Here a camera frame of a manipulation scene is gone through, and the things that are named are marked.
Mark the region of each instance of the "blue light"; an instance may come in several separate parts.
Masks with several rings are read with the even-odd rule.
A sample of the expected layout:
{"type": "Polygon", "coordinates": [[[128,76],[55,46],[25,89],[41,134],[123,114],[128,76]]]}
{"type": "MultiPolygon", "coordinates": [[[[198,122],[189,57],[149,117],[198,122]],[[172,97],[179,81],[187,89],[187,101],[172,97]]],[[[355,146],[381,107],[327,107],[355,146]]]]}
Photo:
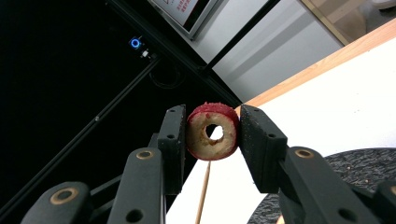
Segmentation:
{"type": "Polygon", "coordinates": [[[133,39],[131,40],[130,44],[131,44],[131,47],[132,47],[132,48],[138,49],[142,43],[140,42],[139,39],[133,38],[133,39]]]}

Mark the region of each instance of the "white panel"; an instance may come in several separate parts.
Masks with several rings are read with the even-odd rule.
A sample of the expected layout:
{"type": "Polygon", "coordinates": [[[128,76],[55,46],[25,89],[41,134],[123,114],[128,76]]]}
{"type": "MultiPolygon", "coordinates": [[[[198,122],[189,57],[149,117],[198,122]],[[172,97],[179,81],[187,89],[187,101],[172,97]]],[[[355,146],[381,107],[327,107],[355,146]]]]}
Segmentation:
{"type": "Polygon", "coordinates": [[[194,41],[186,41],[208,63],[266,2],[223,0],[194,41]]]}
{"type": "Polygon", "coordinates": [[[260,106],[289,138],[322,156],[396,147],[396,39],[260,106]]]}
{"type": "MultiPolygon", "coordinates": [[[[266,1],[224,1],[195,41],[208,63],[266,1]]],[[[297,0],[280,1],[215,67],[243,101],[342,47],[297,0]]]]}

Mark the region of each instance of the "black mat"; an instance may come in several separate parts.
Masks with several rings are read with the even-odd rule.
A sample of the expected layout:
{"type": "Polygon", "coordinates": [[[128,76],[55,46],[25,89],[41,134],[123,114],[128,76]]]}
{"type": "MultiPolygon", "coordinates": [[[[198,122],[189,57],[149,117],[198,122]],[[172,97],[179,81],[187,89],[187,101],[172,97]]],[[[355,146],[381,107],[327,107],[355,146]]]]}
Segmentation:
{"type": "MultiPolygon", "coordinates": [[[[344,181],[371,192],[383,180],[396,179],[396,148],[352,150],[331,155],[326,160],[344,181]]],[[[276,223],[280,216],[278,200],[277,194],[268,194],[248,223],[276,223]]]]}

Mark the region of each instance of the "apple flesh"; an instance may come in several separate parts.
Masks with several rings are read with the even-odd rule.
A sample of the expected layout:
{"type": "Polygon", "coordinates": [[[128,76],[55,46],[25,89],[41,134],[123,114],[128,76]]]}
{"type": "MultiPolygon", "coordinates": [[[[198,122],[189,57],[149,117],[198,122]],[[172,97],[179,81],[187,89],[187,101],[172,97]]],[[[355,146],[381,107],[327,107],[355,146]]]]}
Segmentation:
{"type": "Polygon", "coordinates": [[[236,151],[239,118],[231,107],[221,103],[205,103],[192,111],[187,124],[187,150],[195,158],[217,161],[236,151]],[[222,127],[220,139],[207,136],[206,127],[212,124],[222,127]]]}

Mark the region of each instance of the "wooden edge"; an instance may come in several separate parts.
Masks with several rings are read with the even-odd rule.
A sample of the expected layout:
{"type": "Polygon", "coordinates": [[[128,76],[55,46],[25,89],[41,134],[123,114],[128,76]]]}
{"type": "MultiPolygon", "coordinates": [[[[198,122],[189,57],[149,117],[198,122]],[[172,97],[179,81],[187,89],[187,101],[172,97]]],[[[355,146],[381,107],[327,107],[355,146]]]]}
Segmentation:
{"type": "MultiPolygon", "coordinates": [[[[297,73],[296,75],[286,79],[285,81],[277,84],[268,91],[254,97],[253,99],[246,102],[246,105],[260,106],[263,105],[277,96],[280,96],[302,84],[317,77],[334,67],[345,63],[364,52],[369,51],[375,47],[378,47],[385,42],[396,37],[396,19],[389,21],[388,23],[380,26],[373,30],[367,35],[362,36],[356,41],[349,45],[337,50],[335,53],[328,57],[320,60],[317,63],[312,64],[305,70],[297,73]]],[[[240,115],[240,106],[235,109],[236,113],[240,115]]]]}

